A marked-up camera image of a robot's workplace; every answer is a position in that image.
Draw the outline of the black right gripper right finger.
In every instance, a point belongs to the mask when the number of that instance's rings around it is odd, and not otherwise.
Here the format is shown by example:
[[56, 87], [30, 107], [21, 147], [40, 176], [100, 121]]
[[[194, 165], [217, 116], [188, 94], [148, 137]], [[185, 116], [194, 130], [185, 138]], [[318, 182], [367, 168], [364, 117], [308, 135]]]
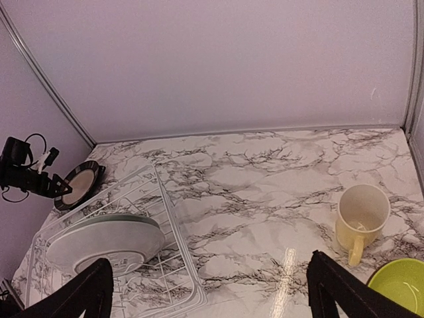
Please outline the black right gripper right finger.
[[306, 276], [313, 317], [338, 317], [338, 307], [347, 317], [418, 316], [372, 290], [319, 250], [313, 251]]

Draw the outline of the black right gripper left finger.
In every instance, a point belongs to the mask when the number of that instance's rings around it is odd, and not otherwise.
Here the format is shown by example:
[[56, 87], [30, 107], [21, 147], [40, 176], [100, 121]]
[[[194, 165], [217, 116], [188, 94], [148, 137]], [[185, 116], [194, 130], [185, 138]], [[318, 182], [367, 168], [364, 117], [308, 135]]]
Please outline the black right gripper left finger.
[[15, 317], [110, 317], [113, 286], [111, 264], [99, 258], [59, 290]]

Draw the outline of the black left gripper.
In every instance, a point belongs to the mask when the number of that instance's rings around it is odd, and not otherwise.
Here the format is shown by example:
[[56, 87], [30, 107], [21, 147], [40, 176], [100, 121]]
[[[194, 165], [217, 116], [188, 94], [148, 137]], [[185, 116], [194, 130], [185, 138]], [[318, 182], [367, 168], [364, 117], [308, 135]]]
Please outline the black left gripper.
[[47, 198], [57, 198], [70, 194], [72, 187], [58, 174], [54, 174], [52, 179], [46, 172], [25, 172], [19, 189], [23, 192], [31, 192]]

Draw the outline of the black round plate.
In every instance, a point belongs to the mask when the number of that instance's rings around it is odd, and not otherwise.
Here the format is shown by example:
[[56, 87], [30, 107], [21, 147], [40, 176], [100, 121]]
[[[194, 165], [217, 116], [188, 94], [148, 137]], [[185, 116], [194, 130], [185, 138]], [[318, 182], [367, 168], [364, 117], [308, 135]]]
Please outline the black round plate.
[[65, 178], [72, 192], [54, 199], [58, 211], [69, 211], [87, 201], [100, 186], [106, 167], [88, 160], [75, 167]]

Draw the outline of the grey floral plate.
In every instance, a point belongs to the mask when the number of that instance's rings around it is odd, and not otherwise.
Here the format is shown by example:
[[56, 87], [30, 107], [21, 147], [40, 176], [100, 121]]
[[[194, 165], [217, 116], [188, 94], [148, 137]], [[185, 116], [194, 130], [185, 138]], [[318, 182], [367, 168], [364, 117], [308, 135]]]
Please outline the grey floral plate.
[[149, 217], [99, 215], [66, 229], [53, 240], [46, 259], [58, 270], [79, 274], [99, 258], [111, 263], [114, 277], [139, 269], [161, 251], [165, 235]]

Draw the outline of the lime green bowl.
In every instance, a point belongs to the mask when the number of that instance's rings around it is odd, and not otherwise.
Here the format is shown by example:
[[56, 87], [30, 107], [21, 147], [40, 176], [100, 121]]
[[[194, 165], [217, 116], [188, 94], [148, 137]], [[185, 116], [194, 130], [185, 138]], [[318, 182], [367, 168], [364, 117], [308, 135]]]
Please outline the lime green bowl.
[[401, 258], [388, 262], [372, 274], [367, 286], [423, 316], [423, 261]]

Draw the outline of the yellow ceramic mug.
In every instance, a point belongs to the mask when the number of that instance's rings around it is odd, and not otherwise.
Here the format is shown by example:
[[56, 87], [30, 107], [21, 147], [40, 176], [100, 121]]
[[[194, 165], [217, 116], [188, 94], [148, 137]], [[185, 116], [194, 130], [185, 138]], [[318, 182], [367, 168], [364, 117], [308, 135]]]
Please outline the yellow ceramic mug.
[[360, 264], [364, 249], [381, 234], [390, 216], [386, 194], [370, 184], [354, 185], [344, 191], [337, 205], [335, 236], [348, 252], [348, 265]]

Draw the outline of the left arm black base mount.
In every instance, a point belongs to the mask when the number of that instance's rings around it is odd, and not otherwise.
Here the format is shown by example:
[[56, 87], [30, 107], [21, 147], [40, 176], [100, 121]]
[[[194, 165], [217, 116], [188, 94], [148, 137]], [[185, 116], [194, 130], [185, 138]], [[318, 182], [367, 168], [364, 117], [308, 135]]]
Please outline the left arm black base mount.
[[1, 317], [12, 317], [25, 310], [16, 291], [6, 279], [1, 279]]

